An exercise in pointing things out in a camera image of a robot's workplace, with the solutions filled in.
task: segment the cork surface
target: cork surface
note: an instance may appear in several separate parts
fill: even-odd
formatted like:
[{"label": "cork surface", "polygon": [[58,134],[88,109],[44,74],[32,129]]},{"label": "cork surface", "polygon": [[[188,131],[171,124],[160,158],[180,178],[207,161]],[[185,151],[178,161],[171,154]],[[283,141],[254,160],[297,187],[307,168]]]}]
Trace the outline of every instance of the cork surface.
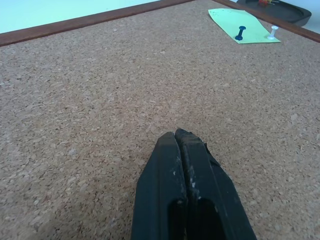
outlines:
[{"label": "cork surface", "polygon": [[0,239],[130,239],[137,180],[177,127],[208,143],[258,239],[320,239],[320,45],[237,44],[213,8],[0,48]]}]

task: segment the black plastic claw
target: black plastic claw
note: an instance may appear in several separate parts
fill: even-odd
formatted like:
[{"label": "black plastic claw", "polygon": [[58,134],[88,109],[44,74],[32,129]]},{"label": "black plastic claw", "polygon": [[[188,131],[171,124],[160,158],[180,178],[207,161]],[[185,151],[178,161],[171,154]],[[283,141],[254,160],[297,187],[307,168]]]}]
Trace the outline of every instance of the black plastic claw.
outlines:
[{"label": "black plastic claw", "polygon": [[181,155],[173,132],[160,137],[136,186],[132,240],[183,240],[187,206]]},{"label": "black plastic claw", "polygon": [[234,184],[193,133],[158,139],[137,184],[131,240],[256,240]]}]

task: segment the white wall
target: white wall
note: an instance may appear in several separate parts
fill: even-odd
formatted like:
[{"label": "white wall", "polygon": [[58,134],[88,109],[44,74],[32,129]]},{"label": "white wall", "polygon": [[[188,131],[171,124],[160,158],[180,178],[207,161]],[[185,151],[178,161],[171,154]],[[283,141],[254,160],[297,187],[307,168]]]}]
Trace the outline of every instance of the white wall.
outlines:
[{"label": "white wall", "polygon": [[0,0],[0,34],[157,0]]}]

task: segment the white push pin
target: white push pin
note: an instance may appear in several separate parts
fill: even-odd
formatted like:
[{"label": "white push pin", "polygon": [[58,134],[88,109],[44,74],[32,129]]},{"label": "white push pin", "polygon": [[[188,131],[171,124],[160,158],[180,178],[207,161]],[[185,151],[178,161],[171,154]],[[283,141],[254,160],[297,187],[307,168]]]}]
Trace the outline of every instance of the white push pin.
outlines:
[{"label": "white push pin", "polygon": [[272,26],[271,28],[272,28],[272,31],[271,31],[270,35],[266,37],[266,38],[269,39],[269,40],[275,39],[276,30],[277,30],[279,27],[277,27],[277,26]]}]

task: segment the green paper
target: green paper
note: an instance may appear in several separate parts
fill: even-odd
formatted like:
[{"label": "green paper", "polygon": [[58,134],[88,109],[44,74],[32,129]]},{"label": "green paper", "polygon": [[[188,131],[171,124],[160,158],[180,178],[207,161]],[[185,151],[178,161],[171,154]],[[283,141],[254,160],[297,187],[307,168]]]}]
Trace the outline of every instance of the green paper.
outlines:
[{"label": "green paper", "polygon": [[[279,43],[278,39],[269,40],[270,35],[259,20],[243,10],[235,10],[228,8],[217,8],[209,10],[210,17],[216,24],[222,28],[238,44],[255,44],[255,43]],[[241,41],[235,37],[239,33],[239,27],[245,26]]]}]

